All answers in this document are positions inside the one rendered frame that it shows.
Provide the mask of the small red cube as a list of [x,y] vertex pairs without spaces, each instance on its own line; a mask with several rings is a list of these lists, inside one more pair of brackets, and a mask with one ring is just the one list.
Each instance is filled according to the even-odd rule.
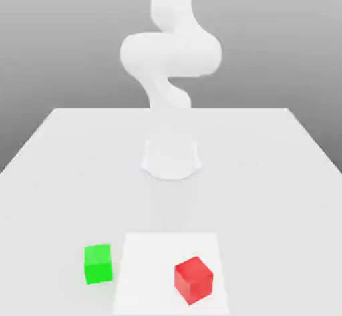
[[188,305],[212,294],[214,274],[198,256],[174,267],[174,286]]

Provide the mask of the small green cube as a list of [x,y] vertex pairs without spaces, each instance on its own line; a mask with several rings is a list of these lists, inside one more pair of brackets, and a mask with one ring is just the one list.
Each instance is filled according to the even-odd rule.
[[83,267],[88,285],[111,281],[113,268],[110,244],[85,246]]

